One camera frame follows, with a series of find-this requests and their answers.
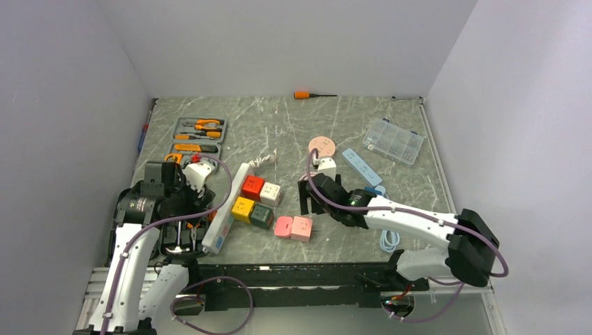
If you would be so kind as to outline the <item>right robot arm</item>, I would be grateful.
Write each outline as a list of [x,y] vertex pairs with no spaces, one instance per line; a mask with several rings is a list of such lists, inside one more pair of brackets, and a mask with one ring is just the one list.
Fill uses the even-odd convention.
[[494,276],[499,241],[473,210],[464,209],[460,214],[425,211],[373,191],[347,191],[323,173],[299,181],[298,190],[302,214],[328,214],[347,227],[399,232],[430,245],[417,251],[393,252],[384,274],[394,290],[440,276],[453,276],[482,288]]

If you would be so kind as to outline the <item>white power strip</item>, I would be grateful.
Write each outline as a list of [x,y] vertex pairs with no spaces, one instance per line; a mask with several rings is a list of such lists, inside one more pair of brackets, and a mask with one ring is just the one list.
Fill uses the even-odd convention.
[[202,251],[204,253],[218,254],[220,252],[234,221],[231,209],[240,195],[242,185],[248,175],[254,175],[253,167],[249,163],[242,163],[232,180],[228,199],[217,210],[202,240]]

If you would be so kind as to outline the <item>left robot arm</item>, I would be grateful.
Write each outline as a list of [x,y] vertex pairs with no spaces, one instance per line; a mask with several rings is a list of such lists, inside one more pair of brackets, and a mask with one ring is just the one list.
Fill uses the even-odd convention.
[[215,194],[206,184],[214,170],[208,158],[186,165],[148,162],[144,178],[120,193],[105,285],[88,325],[76,334],[155,334],[159,309],[179,291],[190,293],[199,287],[197,262],[185,261],[184,249],[178,246],[169,252],[155,284],[142,293],[162,227],[174,224],[178,233],[199,228],[216,211]]

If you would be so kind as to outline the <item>pink round socket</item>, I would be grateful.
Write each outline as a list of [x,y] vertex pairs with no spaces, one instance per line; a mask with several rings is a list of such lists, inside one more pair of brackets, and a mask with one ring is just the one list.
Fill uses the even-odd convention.
[[313,151],[314,149],[318,150],[320,157],[333,157],[336,152],[336,145],[333,140],[326,136],[317,136],[311,139],[308,145],[309,151]]

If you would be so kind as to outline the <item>light blue power strip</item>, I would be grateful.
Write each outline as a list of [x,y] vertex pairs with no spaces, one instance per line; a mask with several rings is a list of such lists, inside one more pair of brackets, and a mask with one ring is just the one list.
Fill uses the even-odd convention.
[[370,187],[381,185],[381,177],[364,161],[353,149],[347,148],[341,153],[345,162],[361,177]]

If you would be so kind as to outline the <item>black tool case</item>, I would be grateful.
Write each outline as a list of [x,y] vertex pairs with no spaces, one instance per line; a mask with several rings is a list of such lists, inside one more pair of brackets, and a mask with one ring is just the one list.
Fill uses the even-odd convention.
[[[207,222],[207,228],[211,220],[213,219],[213,214],[209,214],[205,217],[202,217]],[[201,218],[194,218],[189,221],[197,221]],[[157,259],[166,258],[174,253],[185,253],[189,255],[201,255],[202,251],[199,253],[194,253],[190,250],[189,244],[189,233],[186,228],[186,223],[188,221],[173,221],[170,223],[165,223],[159,227],[161,231],[158,236],[157,242],[154,244],[154,247],[151,251],[149,262],[155,262]],[[104,263],[105,266],[110,265],[113,257],[114,257],[114,249],[115,249],[115,237],[116,237],[116,229],[118,226],[114,224],[114,214],[113,214],[113,228],[110,231],[109,242],[108,242],[108,256]]]

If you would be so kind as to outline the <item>grey tool tray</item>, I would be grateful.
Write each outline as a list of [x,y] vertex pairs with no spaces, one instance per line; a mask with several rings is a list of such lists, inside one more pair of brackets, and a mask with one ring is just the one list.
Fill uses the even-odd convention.
[[192,156],[196,154],[220,158],[227,127],[228,122],[225,119],[178,118],[172,142],[168,145],[163,160],[184,165],[192,163]]

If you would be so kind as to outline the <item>small pink plug adapter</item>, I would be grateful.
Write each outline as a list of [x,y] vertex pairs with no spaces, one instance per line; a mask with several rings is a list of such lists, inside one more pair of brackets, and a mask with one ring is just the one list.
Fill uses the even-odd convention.
[[279,238],[289,239],[291,237],[294,218],[292,216],[280,216],[274,226],[274,235]]

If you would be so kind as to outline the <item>pink cube adapter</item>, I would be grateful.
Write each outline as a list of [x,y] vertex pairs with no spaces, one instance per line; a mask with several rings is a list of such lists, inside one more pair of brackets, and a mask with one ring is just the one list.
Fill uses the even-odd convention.
[[312,233],[313,220],[302,216],[294,216],[290,231],[290,238],[295,241],[309,242]]

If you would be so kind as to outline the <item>clear plastic screw box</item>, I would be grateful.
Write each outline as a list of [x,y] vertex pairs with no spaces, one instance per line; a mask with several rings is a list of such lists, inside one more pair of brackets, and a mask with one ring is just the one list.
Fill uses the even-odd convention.
[[362,146],[393,161],[413,165],[419,155],[424,137],[401,128],[386,119],[374,119]]

